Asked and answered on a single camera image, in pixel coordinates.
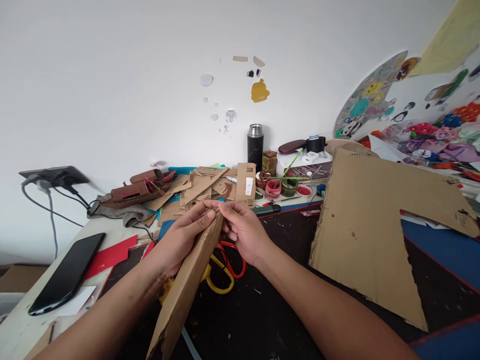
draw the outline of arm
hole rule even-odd
[[[327,359],[418,359],[373,312],[278,248],[253,211],[222,203],[223,231],[272,283]]]
[[[140,316],[177,273],[195,236],[215,218],[219,201],[203,201],[178,219],[151,253],[35,359],[111,359]]]

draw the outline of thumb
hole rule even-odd
[[[244,221],[244,218],[234,210],[233,204],[233,202],[221,202],[218,208],[220,209],[220,213],[223,215],[223,217],[238,228],[239,225]]]
[[[215,215],[216,215],[215,210],[211,209],[205,215],[199,218],[197,221],[191,223],[188,226],[185,226],[185,231],[187,236],[189,238],[192,238],[198,233],[200,233],[201,231],[208,228],[209,225],[214,221]]]

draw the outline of white paper circle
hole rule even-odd
[[[214,77],[210,74],[203,74],[200,76],[200,84],[203,86],[210,86],[214,82]]]

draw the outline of silver thermos lid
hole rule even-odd
[[[264,135],[262,131],[262,125],[260,124],[252,124],[248,129],[248,137],[249,138],[261,138]]]

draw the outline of gray cloth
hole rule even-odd
[[[114,219],[123,219],[123,226],[129,228],[139,222],[146,220],[153,216],[151,212],[147,210],[143,204],[137,204],[125,207],[123,209],[113,209],[110,207],[102,206],[101,203],[110,200],[112,195],[107,193],[104,196],[98,195],[93,205],[91,206],[90,213],[93,216],[87,216],[89,219],[95,218],[102,218],[102,217],[109,217]]]

